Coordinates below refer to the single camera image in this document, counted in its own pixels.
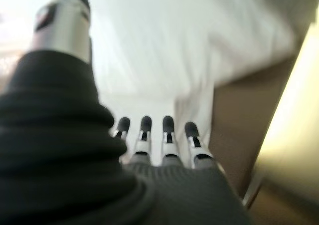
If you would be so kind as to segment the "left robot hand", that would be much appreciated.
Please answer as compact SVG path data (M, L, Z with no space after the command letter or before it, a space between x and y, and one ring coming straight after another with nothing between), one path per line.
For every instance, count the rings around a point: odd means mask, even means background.
M151 164L151 118L128 164L124 133L100 104L92 69L88 0L52 0L0 96L0 222L3 225L249 225L221 165L173 119L163 120L160 166Z

